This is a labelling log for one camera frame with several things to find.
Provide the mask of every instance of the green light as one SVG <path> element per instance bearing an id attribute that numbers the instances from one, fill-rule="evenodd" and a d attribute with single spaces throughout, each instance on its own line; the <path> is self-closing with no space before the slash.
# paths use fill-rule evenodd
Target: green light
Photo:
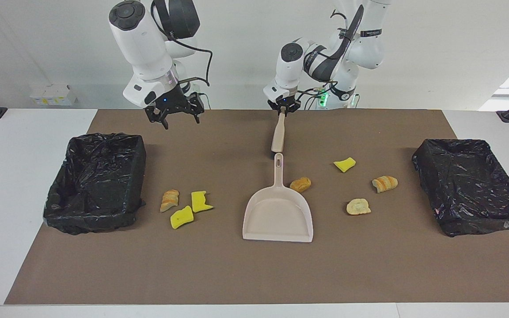
<path id="1" fill-rule="evenodd" d="M 321 99 L 319 100 L 319 106 L 325 107 L 327 104 L 327 98 L 329 97 L 329 93 L 323 93 L 321 94 Z"/>

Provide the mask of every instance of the white wall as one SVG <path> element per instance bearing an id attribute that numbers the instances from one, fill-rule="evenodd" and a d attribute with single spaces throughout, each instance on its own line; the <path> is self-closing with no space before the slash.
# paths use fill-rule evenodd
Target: white wall
<path id="1" fill-rule="evenodd" d="M 0 0 L 0 105 L 32 107 L 30 86 L 67 83 L 81 107 L 132 107 L 121 95 L 131 67 L 107 21 L 116 3 Z M 327 44 L 341 26 L 323 0 L 195 4 L 200 46 L 216 53 L 204 89 L 214 108 L 267 108 L 261 89 L 281 46 L 299 36 Z M 382 37 L 386 60 L 361 71 L 359 107 L 474 110 L 509 77 L 509 1 L 396 0 Z M 184 59 L 189 75 L 203 75 L 206 58 Z"/>

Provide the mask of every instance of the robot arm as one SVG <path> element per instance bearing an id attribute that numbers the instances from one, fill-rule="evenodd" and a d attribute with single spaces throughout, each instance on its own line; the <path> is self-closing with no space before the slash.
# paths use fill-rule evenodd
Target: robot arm
<path id="1" fill-rule="evenodd" d="M 351 25 L 339 29 L 337 39 L 331 46 L 333 49 L 327 49 L 305 38 L 299 38 L 282 47 L 277 59 L 276 77 L 263 89 L 272 109 L 280 113 L 285 107 L 285 112 L 291 113 L 300 108 L 295 94 L 302 71 L 317 81 L 331 81 L 355 36 L 363 13 L 364 8 L 360 6 Z"/>
<path id="2" fill-rule="evenodd" d="M 338 12 L 348 14 L 353 12 L 354 2 L 347 0 L 334 0 Z M 373 70 L 380 66 L 384 60 L 384 46 L 382 44 L 382 26 L 388 7 L 392 0 L 364 0 L 365 8 L 360 32 L 355 36 L 353 45 L 349 48 L 334 81 L 337 85 L 330 85 L 333 96 L 328 99 L 327 108 L 345 107 L 356 88 L 359 77 L 359 67 Z M 330 42 L 335 41 L 335 34 L 331 35 Z"/>
<path id="3" fill-rule="evenodd" d="M 177 15 L 175 22 L 169 22 L 171 16 L 168 16 L 166 2 L 159 0 L 159 3 L 162 5 L 156 6 L 154 14 L 169 24 L 169 28 L 163 24 L 164 30 L 172 38 L 191 38 L 188 42 L 195 43 L 192 36 L 198 30 L 199 20 L 192 0 L 168 1 L 168 5 L 173 5 L 170 12 Z M 123 1 L 113 7 L 109 12 L 109 23 L 123 56 L 133 67 L 133 77 L 123 96 L 144 108 L 151 122 L 162 123 L 166 129 L 166 116 L 172 113 L 192 114 L 199 123 L 198 116 L 204 112 L 204 105 L 196 92 L 184 96 L 176 71 L 176 65 L 181 63 L 175 63 L 168 54 L 185 57 L 193 54 L 193 50 L 177 48 L 161 33 L 150 12 L 135 0 Z"/>

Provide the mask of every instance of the white table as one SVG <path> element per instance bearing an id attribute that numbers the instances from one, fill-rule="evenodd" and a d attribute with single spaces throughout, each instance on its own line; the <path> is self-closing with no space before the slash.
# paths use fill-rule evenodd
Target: white table
<path id="1" fill-rule="evenodd" d="M 41 225 L 65 146 L 96 110 L 10 109 L 0 120 L 0 316 L 14 317 L 509 317 L 509 303 L 369 303 L 178 306 L 3 306 Z M 460 139 L 485 139 L 509 175 L 509 124 L 495 113 L 444 111 Z"/>

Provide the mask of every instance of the dustpan handle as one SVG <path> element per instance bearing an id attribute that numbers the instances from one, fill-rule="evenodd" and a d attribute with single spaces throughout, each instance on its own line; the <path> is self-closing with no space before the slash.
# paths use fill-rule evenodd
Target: dustpan handle
<path id="1" fill-rule="evenodd" d="M 274 155 L 274 186 L 284 186 L 284 155 L 281 153 Z"/>

